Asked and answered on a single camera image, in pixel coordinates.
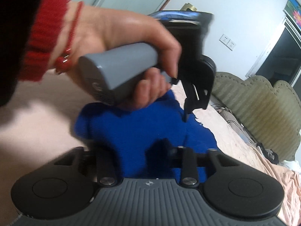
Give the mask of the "red knit sleeve forearm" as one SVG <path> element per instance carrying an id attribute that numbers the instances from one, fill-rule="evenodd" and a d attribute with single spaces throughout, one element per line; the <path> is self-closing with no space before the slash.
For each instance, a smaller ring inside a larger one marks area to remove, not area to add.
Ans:
<path id="1" fill-rule="evenodd" d="M 19 81 L 40 81 L 70 0 L 1 0 L 1 106 Z"/>

